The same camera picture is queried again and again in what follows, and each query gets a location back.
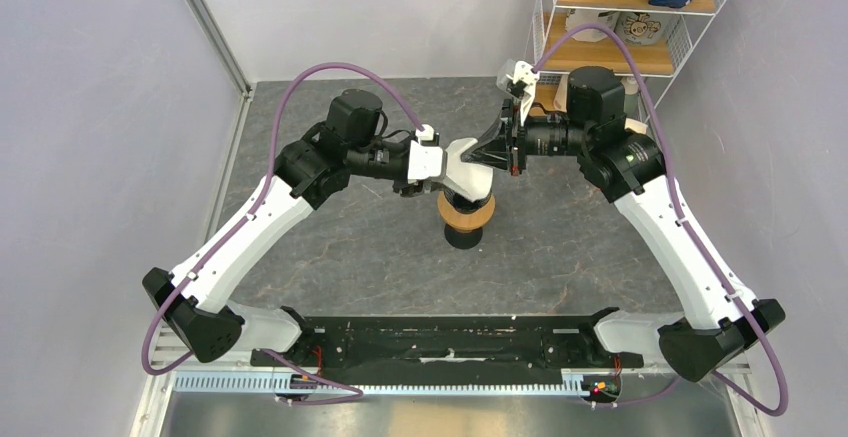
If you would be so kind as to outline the white paper coffee filter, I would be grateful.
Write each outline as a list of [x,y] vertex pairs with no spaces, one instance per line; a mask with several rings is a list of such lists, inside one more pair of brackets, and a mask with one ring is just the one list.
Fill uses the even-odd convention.
[[439,179],[439,182],[448,190],[471,202],[488,197],[493,183],[492,168],[462,160],[462,155],[477,143],[476,138],[452,141],[445,149],[444,170]]

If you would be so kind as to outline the orange coffee dripper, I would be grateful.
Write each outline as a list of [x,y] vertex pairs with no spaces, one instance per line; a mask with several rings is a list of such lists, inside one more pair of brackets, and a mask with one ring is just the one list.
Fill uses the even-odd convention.
[[456,193],[442,191],[437,199],[438,212],[444,221],[443,234],[445,240],[456,249],[472,249],[481,242],[483,229],[494,215],[495,197],[489,194],[492,195],[492,199],[480,211],[472,214],[461,214],[447,202],[446,195],[450,194]]

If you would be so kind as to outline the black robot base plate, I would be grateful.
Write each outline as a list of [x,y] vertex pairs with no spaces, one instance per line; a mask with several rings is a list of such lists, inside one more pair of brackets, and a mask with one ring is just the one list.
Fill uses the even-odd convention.
[[564,369],[641,368],[605,350],[593,315],[308,317],[284,357],[353,386],[551,385]]

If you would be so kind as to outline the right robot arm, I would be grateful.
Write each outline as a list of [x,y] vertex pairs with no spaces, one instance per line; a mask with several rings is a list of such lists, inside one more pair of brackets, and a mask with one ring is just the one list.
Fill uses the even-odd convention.
[[538,75],[510,61],[497,84],[507,93],[497,121],[462,158],[521,174],[531,156],[572,156],[583,177],[636,229],[671,282],[682,313],[614,310],[577,339],[579,357],[601,366],[616,353],[664,360],[697,382],[750,349],[785,320],[774,299],[760,299],[720,258],[686,213],[658,143],[635,129],[626,92],[604,67],[569,74],[564,111],[532,114]]

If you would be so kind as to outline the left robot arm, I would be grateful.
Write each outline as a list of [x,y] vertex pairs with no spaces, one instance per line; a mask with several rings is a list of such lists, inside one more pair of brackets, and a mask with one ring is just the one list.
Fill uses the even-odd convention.
[[195,254],[170,271],[151,269],[142,284],[162,320],[201,363],[231,351],[270,348],[290,365],[307,362],[314,340],[288,308],[237,304],[231,295],[288,231],[344,190],[351,176],[420,186],[442,172],[443,150],[424,125],[395,142],[381,99],[346,90],[325,120],[286,145],[248,200]]

